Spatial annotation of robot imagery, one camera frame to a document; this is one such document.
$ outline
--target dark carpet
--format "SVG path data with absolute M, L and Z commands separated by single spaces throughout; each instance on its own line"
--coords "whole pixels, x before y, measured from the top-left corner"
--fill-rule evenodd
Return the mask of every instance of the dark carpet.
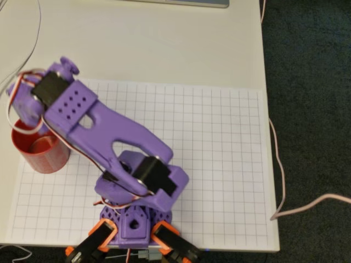
M 351 196 L 351 1 L 268 0 L 263 42 L 269 113 L 286 172 L 283 210 L 327 192 Z M 274 172 L 279 204 L 276 162 Z M 279 219 L 280 252 L 267 258 L 208 252 L 203 262 L 351 262 L 350 234 L 351 205 L 324 201 Z M 25 262 L 64 262 L 62 248 L 30 249 L 33 256 Z M 0 262 L 23 255 L 6 248 Z

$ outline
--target cable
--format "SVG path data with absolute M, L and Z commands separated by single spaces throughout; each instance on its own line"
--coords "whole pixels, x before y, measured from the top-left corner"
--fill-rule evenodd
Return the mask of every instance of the cable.
M 5 6 L 6 2 L 7 2 L 7 0 L 1 0 L 1 2 L 0 2 L 0 12 L 3 9 L 3 7 Z
M 7 0 L 5 0 L 5 3 L 2 5 L 2 7 L 0 7 L 0 11 L 1 9 L 4 7 L 4 5 L 6 4 Z M 18 72 L 21 71 L 21 69 L 24 67 L 24 65 L 26 65 L 26 63 L 28 62 L 29 58 L 32 56 L 34 50 L 35 50 L 35 47 L 37 46 L 37 43 L 38 43 L 38 38 L 39 38 L 39 31 L 40 31 L 40 26 L 41 26 L 41 23 L 42 23 L 42 10 L 41 10 L 41 6 L 40 6 L 40 2 L 39 0 L 37 0 L 37 3 L 38 3 L 38 7 L 39 7 L 39 25 L 38 25 L 38 30 L 37 30 L 37 36 L 36 36 L 36 40 L 34 42 L 34 45 L 33 45 L 33 48 L 32 50 L 29 52 L 27 58 L 25 59 L 25 61 L 20 64 L 16 69 L 14 69 L 9 75 L 7 75 L 1 82 L 0 82 L 0 85 L 6 81 L 6 79 L 9 78 L 9 80 L 5 83 L 5 85 L 0 88 L 0 98 L 2 96 L 2 94 L 4 93 L 4 91 L 6 90 L 7 86 L 10 85 L 12 79 L 18 74 Z
M 263 18 L 264 18 L 264 12 L 265 12 L 265 1 L 266 1 L 266 0 L 263 0 L 262 15 L 261 15 L 261 24 L 262 24 L 262 22 L 263 22 Z
M 107 256 L 107 257 L 105 257 L 105 259 L 115 259 L 115 258 L 122 258 L 122 257 L 124 257 L 124 256 L 127 256 L 128 254 L 126 254 L 126 255 L 118 255 L 118 256 Z M 133 253 L 133 254 L 130 254 L 129 256 L 138 256 L 139 254 L 137 254 L 137 253 Z
M 128 263 L 129 262 L 129 259 L 131 258 L 131 249 L 130 248 L 128 248 L 128 250 L 127 250 L 127 258 L 126 258 L 126 263 Z
M 28 259 L 33 254 L 32 251 L 29 251 L 28 249 L 25 249 L 25 248 L 23 248 L 23 247 L 21 247 L 19 245 L 2 245 L 0 247 L 0 249 L 3 249 L 5 247 L 17 247 L 17 248 L 20 248 L 20 249 L 22 249 L 22 250 L 24 250 L 24 251 L 26 251 L 28 253 L 28 255 L 24 256 L 23 258 L 13 259 L 11 261 L 12 263 L 15 263 L 16 261 L 21 261 L 21 260 Z
M 86 158 L 88 158 L 93 164 L 95 164 L 95 166 L 101 171 L 104 172 L 101 167 L 98 165 L 98 163 L 96 161 L 94 161 L 93 159 L 91 159 L 89 156 L 87 156 L 84 152 L 82 152 L 81 150 L 79 150 L 78 148 L 75 148 L 73 145 L 71 145 L 68 141 L 65 140 L 65 138 L 63 138 L 60 134 L 58 134 L 45 120 L 45 118 L 42 116 L 41 118 L 42 122 L 48 127 L 48 129 L 56 136 L 58 137 L 69 149 L 78 152 L 79 154 L 85 156 Z
M 93 203 L 93 205 L 104 204 L 105 206 L 113 209 L 118 215 L 121 215 L 117 210 L 130 207 L 136 200 L 139 200 L 141 196 L 134 196 L 132 201 L 127 204 L 114 205 L 106 201 L 106 198 L 101 196 L 101 200 Z
M 273 136 L 274 136 L 275 157 L 276 157 L 276 160 L 279 163 L 279 167 L 280 167 L 280 170 L 281 170 L 281 182 L 282 182 L 282 198 L 281 198 L 281 202 L 280 202 L 280 205 L 277 208 L 276 212 L 271 216 L 271 218 L 270 218 L 271 220 L 277 219 L 277 218 L 279 218 L 281 216 L 292 215 L 292 214 L 296 214 L 296 213 L 300 213 L 300 212 L 306 211 L 306 210 L 312 208 L 313 206 L 315 206 L 316 204 L 318 204 L 318 203 L 320 203 L 323 200 L 328 199 L 328 198 L 336 199 L 336 200 L 343 201 L 343 202 L 351 204 L 351 199 L 348 198 L 348 197 L 344 197 L 344 196 L 341 196 L 341 195 L 336 195 L 334 193 L 326 193 L 326 194 L 318 197 L 317 199 L 313 200 L 309 204 L 304 205 L 303 207 L 299 207 L 299 208 L 291 209 L 291 210 L 288 210 L 288 211 L 280 212 L 280 210 L 281 210 L 281 208 L 282 208 L 282 206 L 283 206 L 283 204 L 285 202 L 285 196 L 286 196 L 286 192 L 285 192 L 285 173 L 284 173 L 284 169 L 283 169 L 283 166 L 282 166 L 280 158 L 279 158 L 278 140 L 277 140 L 277 137 L 276 137 L 276 132 L 275 132 L 275 129 L 274 129 L 273 122 L 270 119 L 269 119 L 269 124 L 270 124 L 270 127 L 272 129 Z
M 19 87 L 21 85 L 21 82 L 23 81 L 24 76 L 29 75 L 29 74 L 36 74 L 36 72 L 35 71 L 25 71 L 25 72 L 22 72 L 22 73 L 19 74 L 19 76 L 18 76 L 18 78 L 17 78 L 17 80 L 16 80 L 16 82 L 14 84 L 13 90 L 12 90 L 12 92 L 10 94 L 10 97 L 8 99 L 7 111 L 6 111 L 7 121 L 10 124 L 10 126 L 14 130 L 18 131 L 19 133 L 27 134 L 27 135 L 37 133 L 41 129 L 41 127 L 43 126 L 42 120 L 41 119 L 39 120 L 37 126 L 34 129 L 24 130 L 24 129 L 16 127 L 15 124 L 13 124 L 11 122 L 11 120 L 10 120 L 10 110 L 11 110 L 11 104 L 12 104 L 12 102 L 14 101 L 14 99 L 16 97 L 17 91 L 18 91 L 18 89 L 19 89 Z M 26 84 L 28 84 L 28 85 L 30 85 L 32 87 L 34 87 L 34 85 L 35 85 L 35 83 L 32 83 L 30 81 L 27 81 L 27 80 L 24 80 L 24 81 L 26 82 Z

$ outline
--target grid paper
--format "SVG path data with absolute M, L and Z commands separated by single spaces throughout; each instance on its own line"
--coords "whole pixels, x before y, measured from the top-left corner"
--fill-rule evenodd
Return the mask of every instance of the grid paper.
M 145 125 L 173 149 L 190 181 L 172 208 L 174 225 L 203 249 L 276 250 L 262 92 L 81 80 L 109 108 Z M 88 125 L 89 119 L 81 121 Z M 114 150 L 134 148 L 119 143 Z M 98 222 L 99 170 L 71 153 L 40 174 L 21 158 L 9 216 L 9 243 L 76 245 Z

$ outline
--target red cup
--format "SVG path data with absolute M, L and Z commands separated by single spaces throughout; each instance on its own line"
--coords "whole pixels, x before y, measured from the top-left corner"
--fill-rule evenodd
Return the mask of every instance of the red cup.
M 21 120 L 16 122 L 16 127 L 31 130 Z M 42 174 L 50 174 L 60 170 L 68 161 L 70 150 L 51 131 L 39 135 L 20 133 L 12 130 L 12 142 L 20 151 L 30 166 Z

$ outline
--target white table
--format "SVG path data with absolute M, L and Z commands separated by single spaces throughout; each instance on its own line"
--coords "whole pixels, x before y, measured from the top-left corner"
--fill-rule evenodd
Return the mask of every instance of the white table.
M 261 89 L 267 102 L 258 0 L 234 0 L 227 9 L 108 0 L 46 0 L 41 7 L 38 44 L 25 68 L 46 68 L 65 55 L 82 77 Z M 38 18 L 36 0 L 8 1 L 1 11 L 0 79 L 31 50 Z M 5 96 L 0 103 L 3 109 Z M 267 103 L 264 110 L 267 116 Z M 4 243 L 19 153 L 4 112 L 0 123 Z

